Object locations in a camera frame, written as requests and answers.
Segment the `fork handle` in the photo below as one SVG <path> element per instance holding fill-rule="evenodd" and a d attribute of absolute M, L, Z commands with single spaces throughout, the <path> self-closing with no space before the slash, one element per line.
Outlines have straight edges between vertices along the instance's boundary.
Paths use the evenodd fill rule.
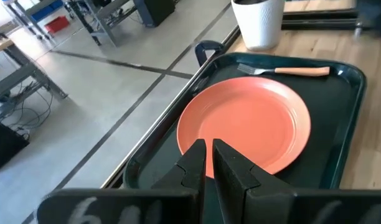
<path fill-rule="evenodd" d="M 328 75 L 330 67 L 321 68 L 276 68 L 275 73 L 286 73 L 290 75 L 302 75 L 309 77 L 320 77 Z"/>

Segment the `orange plate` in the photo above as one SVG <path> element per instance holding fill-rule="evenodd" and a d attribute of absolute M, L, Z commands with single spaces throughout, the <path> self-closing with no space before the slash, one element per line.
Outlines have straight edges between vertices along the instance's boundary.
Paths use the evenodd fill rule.
<path fill-rule="evenodd" d="M 196 139 L 205 139 L 208 177 L 214 178 L 215 138 L 275 174 L 298 157 L 310 130 L 308 109 L 292 89 L 267 78 L 242 77 L 199 93 L 179 119 L 177 140 L 183 154 Z"/>

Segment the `red box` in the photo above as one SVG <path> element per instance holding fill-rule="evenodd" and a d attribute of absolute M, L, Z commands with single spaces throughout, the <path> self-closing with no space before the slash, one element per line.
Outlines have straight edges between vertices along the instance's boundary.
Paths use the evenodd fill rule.
<path fill-rule="evenodd" d="M 61 29 L 67 27 L 69 25 L 68 20 L 65 16 L 59 16 L 58 18 L 50 21 L 47 25 L 45 25 L 45 28 L 47 29 L 48 33 L 54 34 Z"/>

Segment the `concrete floor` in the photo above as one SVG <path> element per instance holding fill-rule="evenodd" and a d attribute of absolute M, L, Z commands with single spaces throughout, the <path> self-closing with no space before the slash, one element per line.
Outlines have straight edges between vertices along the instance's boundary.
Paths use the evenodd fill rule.
<path fill-rule="evenodd" d="M 182 0 L 175 13 L 155 29 L 127 19 L 114 30 L 121 40 L 118 48 L 107 39 L 101 39 L 103 45 L 98 47 L 78 21 L 59 32 L 53 42 L 39 41 L 24 29 L 13 33 L 17 46 L 69 97 L 53 101 L 49 118 L 31 131 L 31 143 L 0 170 L 0 223 L 35 223 L 32 211 L 53 189 L 99 188 L 197 71 L 194 44 L 204 39 L 222 41 L 235 27 L 229 4 L 229 0 Z M 3 55 L 0 59 L 3 78 L 14 67 Z M 189 75 L 179 78 L 170 71 Z M 36 94 L 25 105 L 37 112 L 46 107 Z M 30 111 L 24 112 L 24 120 L 33 117 Z"/>

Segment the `dark green tray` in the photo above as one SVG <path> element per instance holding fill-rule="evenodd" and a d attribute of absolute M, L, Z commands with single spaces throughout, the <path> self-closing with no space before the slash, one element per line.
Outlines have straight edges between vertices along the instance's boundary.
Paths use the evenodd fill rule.
<path fill-rule="evenodd" d="M 311 116 L 311 135 L 304 151 L 276 176 L 295 187 L 338 188 L 346 163 L 357 115 L 365 91 L 365 76 L 345 63 L 306 58 L 232 53 L 217 57 L 199 77 L 192 79 L 163 116 L 154 135 L 142 142 L 124 169 L 123 183 L 128 188 L 150 188 L 181 157 L 177 146 L 177 121 L 190 100 L 204 88 L 229 78 L 243 77 L 239 63 L 258 68 L 330 66 L 328 77 L 309 78 L 266 73 L 293 89 L 304 100 Z M 222 223 L 214 180 L 207 179 L 204 223 Z"/>

